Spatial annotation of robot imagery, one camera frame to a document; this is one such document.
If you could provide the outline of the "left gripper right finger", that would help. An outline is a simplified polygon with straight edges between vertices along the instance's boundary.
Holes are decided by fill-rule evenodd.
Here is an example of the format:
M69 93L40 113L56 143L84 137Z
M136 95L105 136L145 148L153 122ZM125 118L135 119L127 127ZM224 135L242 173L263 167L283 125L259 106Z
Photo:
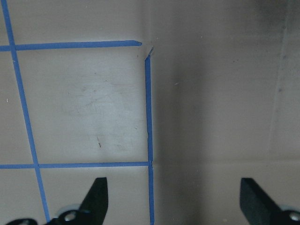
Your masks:
M281 209L252 178L241 178L240 209L251 225L298 225L300 212Z

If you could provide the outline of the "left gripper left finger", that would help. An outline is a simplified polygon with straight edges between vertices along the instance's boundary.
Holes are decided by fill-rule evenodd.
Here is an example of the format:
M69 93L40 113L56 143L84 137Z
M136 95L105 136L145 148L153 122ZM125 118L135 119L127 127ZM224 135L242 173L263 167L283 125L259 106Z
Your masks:
M76 210L67 210L48 225L102 225L108 210L107 178L96 178Z

